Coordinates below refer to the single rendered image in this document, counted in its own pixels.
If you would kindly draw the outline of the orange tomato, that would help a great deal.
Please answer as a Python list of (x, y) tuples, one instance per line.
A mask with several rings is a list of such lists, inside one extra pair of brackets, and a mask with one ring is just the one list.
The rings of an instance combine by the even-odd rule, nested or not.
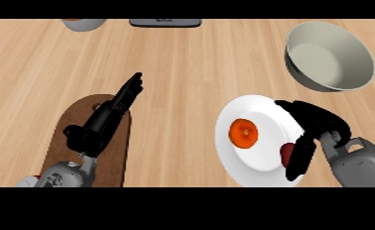
[(258, 128), (255, 123), (243, 118), (233, 121), (228, 128), (228, 139), (239, 149), (248, 149), (258, 140)]

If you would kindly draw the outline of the brown wooden cutting board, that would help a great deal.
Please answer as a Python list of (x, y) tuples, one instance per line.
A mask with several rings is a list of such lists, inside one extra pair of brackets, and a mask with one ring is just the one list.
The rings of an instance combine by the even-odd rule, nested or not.
[[(112, 98), (110, 94), (94, 94), (79, 99), (66, 109), (56, 125), (50, 147), (41, 167), (44, 172), (57, 162), (82, 163), (79, 154), (66, 146), (63, 130), (67, 125), (82, 126), (97, 106)], [(125, 112), (109, 144), (97, 156), (93, 187), (122, 187), (129, 137), (129, 112)]]

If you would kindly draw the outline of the white round cup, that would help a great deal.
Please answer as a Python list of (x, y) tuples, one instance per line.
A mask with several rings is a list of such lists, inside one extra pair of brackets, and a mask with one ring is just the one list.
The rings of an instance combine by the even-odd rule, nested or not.
[(94, 30), (103, 24), (104, 19), (63, 19), (62, 22), (73, 32), (87, 32)]

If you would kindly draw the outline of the grey bowl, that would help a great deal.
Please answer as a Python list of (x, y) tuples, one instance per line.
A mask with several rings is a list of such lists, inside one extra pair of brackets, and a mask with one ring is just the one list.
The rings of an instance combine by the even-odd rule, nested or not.
[(326, 22), (304, 22), (289, 30), (283, 61), (295, 81), (314, 91), (361, 89), (375, 77), (375, 59), (366, 46)]

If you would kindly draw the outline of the dark grey appliance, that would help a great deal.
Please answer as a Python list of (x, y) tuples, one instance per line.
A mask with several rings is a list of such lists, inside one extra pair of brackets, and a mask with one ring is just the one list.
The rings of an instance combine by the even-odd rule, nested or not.
[(143, 28), (194, 28), (202, 24), (200, 19), (129, 19), (132, 27)]

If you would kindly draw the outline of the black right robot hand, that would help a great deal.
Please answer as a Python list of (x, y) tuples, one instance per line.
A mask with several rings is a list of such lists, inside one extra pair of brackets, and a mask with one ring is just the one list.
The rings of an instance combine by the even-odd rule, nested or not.
[(293, 102), (276, 100), (276, 105), (287, 112), (302, 129), (302, 135), (295, 140), (284, 166), (284, 178), (293, 181), (305, 174), (308, 168), (315, 149), (313, 140), (318, 140), (324, 133), (336, 132), (339, 140), (333, 147), (339, 148), (349, 141), (351, 131), (345, 121), (315, 105), (298, 100)]

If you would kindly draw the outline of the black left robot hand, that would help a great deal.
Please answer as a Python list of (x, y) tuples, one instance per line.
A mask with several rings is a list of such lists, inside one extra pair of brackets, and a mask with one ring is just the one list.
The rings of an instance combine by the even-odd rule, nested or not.
[(124, 83), (119, 91), (93, 112), (82, 126), (69, 125), (63, 134), (67, 148), (96, 158), (106, 148), (125, 111), (141, 91), (141, 73), (137, 72)]

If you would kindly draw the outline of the red round fruit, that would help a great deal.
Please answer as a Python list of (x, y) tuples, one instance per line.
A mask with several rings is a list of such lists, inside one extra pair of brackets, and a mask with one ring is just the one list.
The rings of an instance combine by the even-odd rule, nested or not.
[(293, 149), (293, 143), (284, 143), (280, 146), (280, 164), (283, 167), (286, 167), (287, 165), (292, 149)]

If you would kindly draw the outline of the white round plate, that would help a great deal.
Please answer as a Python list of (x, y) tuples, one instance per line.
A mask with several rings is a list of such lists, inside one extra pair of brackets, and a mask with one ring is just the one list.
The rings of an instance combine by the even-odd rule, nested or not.
[(282, 166), (282, 146), (302, 129), (274, 101), (249, 94), (224, 106), (215, 124), (217, 154), (227, 174), (245, 187), (292, 187)]

